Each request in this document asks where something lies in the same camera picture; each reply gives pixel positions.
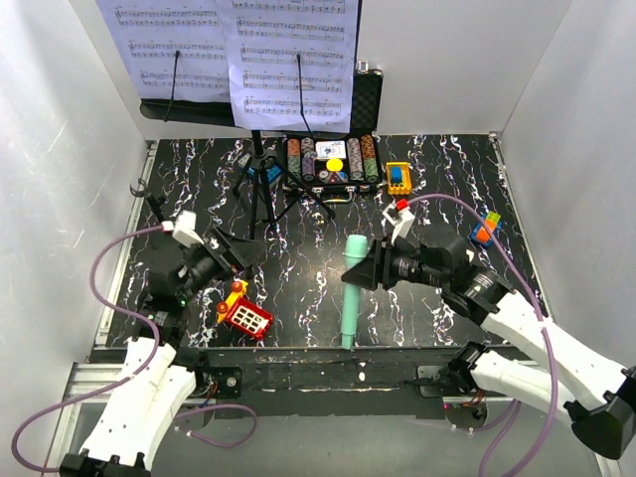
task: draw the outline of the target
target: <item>black tripod stand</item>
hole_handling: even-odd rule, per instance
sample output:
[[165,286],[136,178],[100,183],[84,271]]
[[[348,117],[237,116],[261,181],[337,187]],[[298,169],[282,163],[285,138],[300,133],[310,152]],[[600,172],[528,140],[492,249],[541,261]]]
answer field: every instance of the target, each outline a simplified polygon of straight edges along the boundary
[[[267,219],[262,220],[264,223],[268,223],[270,226],[275,226],[276,223],[287,214],[287,211],[291,209],[294,204],[296,204],[302,194],[307,194],[311,197],[320,207],[322,207],[327,214],[329,215],[329,219],[333,219],[336,214],[332,209],[330,209],[316,194],[314,194],[311,190],[311,186],[299,179],[287,169],[287,166],[282,164],[278,160],[278,156],[275,151],[271,151],[269,149],[263,149],[262,141],[260,138],[260,131],[252,131],[251,132],[251,140],[253,142],[253,147],[249,151],[249,159],[247,159],[247,163],[240,171],[240,177],[238,178],[237,184],[233,187],[233,192],[235,195],[239,194],[239,187],[242,183],[243,179],[247,175],[247,171],[249,167],[253,165],[254,169],[254,177],[253,177],[253,188],[251,191],[251,218],[249,221],[249,238],[255,239],[256,234],[256,211],[258,209],[258,197],[261,196],[262,200],[265,202],[265,209],[267,210]],[[277,166],[281,171],[283,176],[287,177],[291,181],[293,181],[298,189],[300,189],[299,194],[285,207],[285,209],[278,214],[278,216],[274,212],[274,205],[271,202],[271,190],[269,189],[269,179],[267,177],[267,170],[272,167]]]

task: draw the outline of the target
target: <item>blue object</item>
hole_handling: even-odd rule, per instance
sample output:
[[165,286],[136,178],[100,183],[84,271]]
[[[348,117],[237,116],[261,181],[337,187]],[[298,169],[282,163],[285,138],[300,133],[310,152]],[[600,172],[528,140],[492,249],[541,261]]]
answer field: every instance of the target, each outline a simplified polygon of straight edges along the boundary
[[[247,176],[251,180],[253,180],[253,178],[254,178],[254,168],[253,167],[250,167],[247,170]],[[280,176],[282,176],[282,171],[280,170],[280,168],[278,166],[274,166],[274,167],[272,167],[270,169],[267,169],[267,181],[269,182],[269,184],[274,182]]]
[[398,186],[401,184],[401,168],[400,167],[392,167],[391,168],[391,183],[394,186]]

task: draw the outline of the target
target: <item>teal cylinder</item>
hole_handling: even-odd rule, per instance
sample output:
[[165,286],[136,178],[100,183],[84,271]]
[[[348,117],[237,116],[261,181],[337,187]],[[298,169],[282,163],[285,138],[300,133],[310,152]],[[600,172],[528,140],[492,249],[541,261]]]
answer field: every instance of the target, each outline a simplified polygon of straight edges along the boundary
[[[365,236],[349,236],[345,246],[345,266],[347,269],[358,264],[367,256],[367,238]],[[359,286],[345,283],[345,293],[342,302],[342,347],[351,350],[358,328],[358,314],[360,312]]]

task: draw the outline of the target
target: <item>red toy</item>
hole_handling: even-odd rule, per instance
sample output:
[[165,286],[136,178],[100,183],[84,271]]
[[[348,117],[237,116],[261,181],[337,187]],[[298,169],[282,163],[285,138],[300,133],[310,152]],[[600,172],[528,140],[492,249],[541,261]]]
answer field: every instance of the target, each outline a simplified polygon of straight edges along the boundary
[[232,306],[225,321],[239,328],[246,335],[262,340],[273,323],[274,317],[271,313],[267,313],[241,297]]

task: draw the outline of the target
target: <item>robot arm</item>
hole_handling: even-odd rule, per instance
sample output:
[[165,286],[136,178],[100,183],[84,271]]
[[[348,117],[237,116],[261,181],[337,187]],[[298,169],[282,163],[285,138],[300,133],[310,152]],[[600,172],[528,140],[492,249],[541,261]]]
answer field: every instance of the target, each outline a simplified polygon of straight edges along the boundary
[[[177,411],[201,383],[195,364],[180,358],[187,329],[188,301],[213,279],[229,279],[246,269],[258,247],[253,240],[230,236],[216,227],[203,240],[194,230],[196,217],[182,213],[175,224],[163,223],[184,250],[168,273],[149,273],[137,307],[159,328],[157,353],[146,371],[112,391],[106,408],[79,454],[67,454],[63,477],[149,477],[155,453]],[[128,342],[118,381],[133,376],[154,346],[151,330],[140,326]]]
[[[406,280],[441,288],[441,297],[460,316],[510,341],[548,369],[541,333],[553,343],[559,377],[557,418],[591,450],[618,459],[636,433],[636,368],[625,367],[593,352],[552,320],[537,321],[530,303],[490,268],[473,260],[465,238],[453,228],[429,226],[419,247],[404,238],[412,216],[393,208],[385,216],[396,227],[391,238],[374,240],[367,256],[342,280],[366,289],[384,289]],[[547,410],[550,376],[511,362],[470,343],[448,366],[448,377],[465,392],[494,391]]]

